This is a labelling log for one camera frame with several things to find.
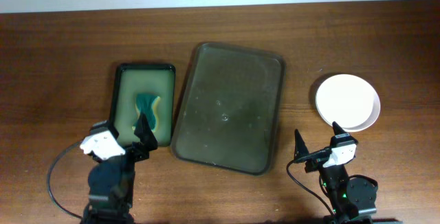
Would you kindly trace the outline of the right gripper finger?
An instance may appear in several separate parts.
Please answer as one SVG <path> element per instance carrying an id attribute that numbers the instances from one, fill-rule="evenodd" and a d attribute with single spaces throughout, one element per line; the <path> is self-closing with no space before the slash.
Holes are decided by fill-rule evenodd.
<path id="1" fill-rule="evenodd" d="M 294 162 L 303 162 L 305 158 L 309 155 L 309 151 L 298 129 L 294 131 L 294 137 L 295 137 Z"/>
<path id="2" fill-rule="evenodd" d="M 334 132 L 334 136 L 332 139 L 334 140 L 352 140 L 352 136 L 346 132 L 337 122 L 332 122 L 332 128 Z"/>

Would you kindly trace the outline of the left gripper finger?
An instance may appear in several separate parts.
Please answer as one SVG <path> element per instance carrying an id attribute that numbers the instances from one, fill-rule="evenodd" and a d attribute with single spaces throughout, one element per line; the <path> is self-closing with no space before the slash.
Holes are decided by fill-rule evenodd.
<path id="1" fill-rule="evenodd" d="M 89 131 L 89 136 L 92 141 L 99 142 L 104 139 L 110 139 L 116 141 L 119 132 L 116 130 L 113 123 L 109 120 L 105 120 L 99 123 L 94 124 Z"/>
<path id="2" fill-rule="evenodd" d="M 150 152 L 157 150 L 157 140 L 149 126 L 148 119 L 144 113 L 141 113 L 135 125 L 134 135 L 139 138 L 139 142 L 135 142 L 134 146 L 142 152 Z"/>

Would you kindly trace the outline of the green and yellow sponge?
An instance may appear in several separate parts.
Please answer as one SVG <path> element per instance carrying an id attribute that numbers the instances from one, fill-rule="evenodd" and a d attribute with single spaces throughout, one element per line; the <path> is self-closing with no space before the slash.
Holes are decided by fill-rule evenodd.
<path id="1" fill-rule="evenodd" d="M 139 93 L 135 99 L 137 117 L 145 114 L 153 133 L 159 129 L 158 105 L 161 98 L 150 93 Z"/>

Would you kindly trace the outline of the white plate top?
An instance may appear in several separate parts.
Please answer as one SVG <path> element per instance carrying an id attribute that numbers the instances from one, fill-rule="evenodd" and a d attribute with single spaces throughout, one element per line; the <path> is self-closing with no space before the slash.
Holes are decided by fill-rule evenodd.
<path id="1" fill-rule="evenodd" d="M 324 80 L 316 90 L 315 104 L 327 124 L 337 122 L 348 132 L 370 127 L 380 113 L 376 90 L 366 80 L 351 74 L 337 74 Z"/>

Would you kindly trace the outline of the white plate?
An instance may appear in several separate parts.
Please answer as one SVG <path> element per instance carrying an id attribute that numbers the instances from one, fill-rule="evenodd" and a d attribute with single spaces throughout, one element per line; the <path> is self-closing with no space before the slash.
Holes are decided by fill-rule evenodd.
<path id="1" fill-rule="evenodd" d="M 360 96 L 324 93 L 316 95 L 320 117 L 328 124 L 337 122 L 346 132 L 359 132 L 372 126 L 378 119 L 381 103 L 377 94 Z"/>
<path id="2" fill-rule="evenodd" d="M 337 74 L 324 80 L 316 90 L 315 104 L 327 124 L 337 122 L 348 132 L 370 127 L 380 113 L 376 90 L 366 80 L 351 74 Z"/>

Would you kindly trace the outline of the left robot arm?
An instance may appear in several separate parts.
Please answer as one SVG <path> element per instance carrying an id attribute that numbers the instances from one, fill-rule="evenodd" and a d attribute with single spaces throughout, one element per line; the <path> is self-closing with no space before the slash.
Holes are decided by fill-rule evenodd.
<path id="1" fill-rule="evenodd" d="M 84 154 L 98 162 L 88 176 L 89 201 L 82 223 L 134 222 L 129 210 L 133 207 L 135 163 L 148 159 L 158 143 L 143 113 L 135 124 L 138 142 L 122 147 L 117 142 L 118 135 L 113 123 L 106 120 L 93 125 L 80 144 Z"/>

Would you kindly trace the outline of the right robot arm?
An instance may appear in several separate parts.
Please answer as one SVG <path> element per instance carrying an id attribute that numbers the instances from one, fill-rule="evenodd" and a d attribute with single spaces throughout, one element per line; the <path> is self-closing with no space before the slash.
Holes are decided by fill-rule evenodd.
<path id="1" fill-rule="evenodd" d="M 345 165 L 355 159 L 358 141 L 344 131 L 336 122 L 332 123 L 334 136 L 330 144 L 310 153 L 299 132 L 295 130 L 294 159 L 288 164 L 305 165 L 305 172 L 318 172 L 318 183 L 330 203 L 299 183 L 289 173 L 289 177 L 302 189 L 315 196 L 329 211 L 323 218 L 325 223 L 372 223 L 371 216 L 377 212 L 375 200 L 378 183 L 364 175 L 348 175 Z"/>

